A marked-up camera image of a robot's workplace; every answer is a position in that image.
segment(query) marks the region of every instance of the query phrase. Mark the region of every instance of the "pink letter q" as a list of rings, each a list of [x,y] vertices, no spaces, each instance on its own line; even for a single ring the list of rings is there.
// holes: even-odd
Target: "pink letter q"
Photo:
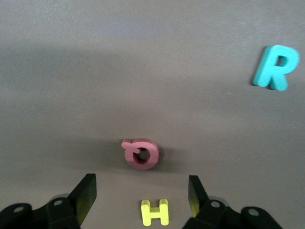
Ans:
[[[157,144],[149,139],[139,138],[135,140],[125,139],[122,142],[122,147],[125,149],[125,159],[127,163],[141,170],[146,170],[154,167],[159,160],[159,150]],[[140,153],[140,149],[145,148],[150,154],[147,160],[139,160],[135,154]]]

